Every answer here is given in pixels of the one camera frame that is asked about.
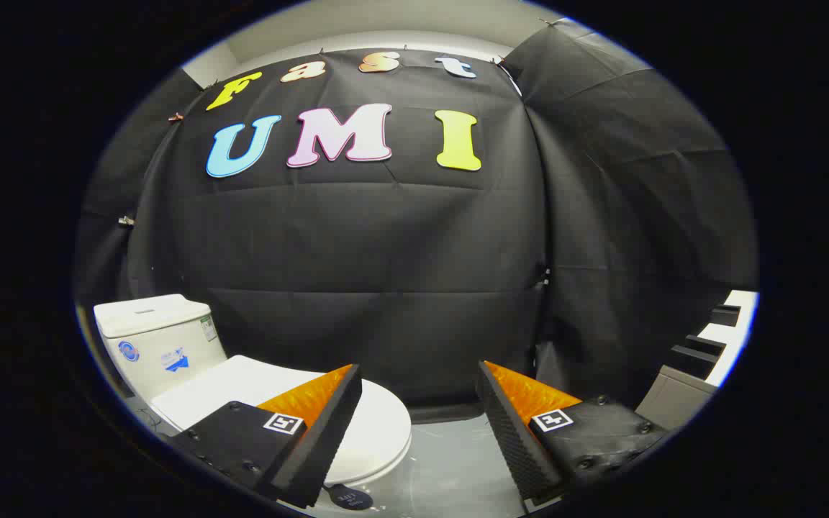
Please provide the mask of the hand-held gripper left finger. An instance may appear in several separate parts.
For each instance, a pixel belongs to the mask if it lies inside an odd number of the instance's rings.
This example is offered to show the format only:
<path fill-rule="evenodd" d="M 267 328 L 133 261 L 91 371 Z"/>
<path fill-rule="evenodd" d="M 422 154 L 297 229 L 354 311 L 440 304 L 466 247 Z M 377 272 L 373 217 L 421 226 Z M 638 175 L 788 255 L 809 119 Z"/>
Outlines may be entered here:
<path fill-rule="evenodd" d="M 312 507 L 362 388 L 359 365 L 348 364 L 262 404 L 224 403 L 168 445 L 247 491 Z"/>

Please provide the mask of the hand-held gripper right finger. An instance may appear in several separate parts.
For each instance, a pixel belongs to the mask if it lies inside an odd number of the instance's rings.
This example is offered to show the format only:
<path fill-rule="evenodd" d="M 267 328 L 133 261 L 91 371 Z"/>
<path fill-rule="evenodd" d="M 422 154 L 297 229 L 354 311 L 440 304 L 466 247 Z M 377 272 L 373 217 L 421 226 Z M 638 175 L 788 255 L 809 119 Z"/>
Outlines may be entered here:
<path fill-rule="evenodd" d="M 517 491 L 534 504 L 619 478 L 669 435 L 611 397 L 581 400 L 488 360 L 475 390 Z"/>

